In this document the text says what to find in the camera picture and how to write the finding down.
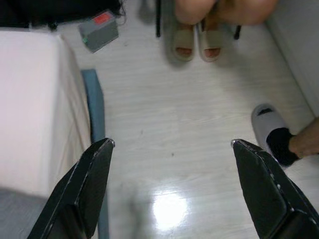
gray slipper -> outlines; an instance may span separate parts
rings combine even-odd
[[[284,119],[272,105],[262,104],[254,109],[251,115],[251,122],[259,146],[273,155],[266,140],[274,129],[288,128]]]

black chair leg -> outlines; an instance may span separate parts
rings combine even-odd
[[[238,40],[238,39],[239,39],[239,37],[240,37],[240,31],[241,31],[241,26],[238,25],[238,26],[236,27],[236,32],[235,32],[235,35],[234,35],[234,39],[235,39],[235,40]]]
[[[156,36],[160,37],[161,0],[156,0]]]

mattress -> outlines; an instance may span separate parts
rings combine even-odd
[[[91,144],[81,72],[62,36],[0,31],[0,187],[48,197]]]

white tiled floor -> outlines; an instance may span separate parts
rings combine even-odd
[[[76,23],[59,26],[80,67],[97,69],[107,136],[117,144],[108,186],[111,238],[256,238],[230,140],[256,143],[250,114],[260,103],[273,103],[293,132],[313,115],[265,26],[244,27],[238,41],[225,27],[216,63],[197,51],[181,64],[167,50],[169,7],[157,39],[143,3],[127,1],[120,37],[95,54]],[[319,160],[302,160],[287,173],[319,210]]]

red label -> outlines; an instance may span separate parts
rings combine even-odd
[[[94,18],[96,24],[100,25],[102,23],[107,22],[111,19],[111,16],[108,13],[102,13],[101,15]]]

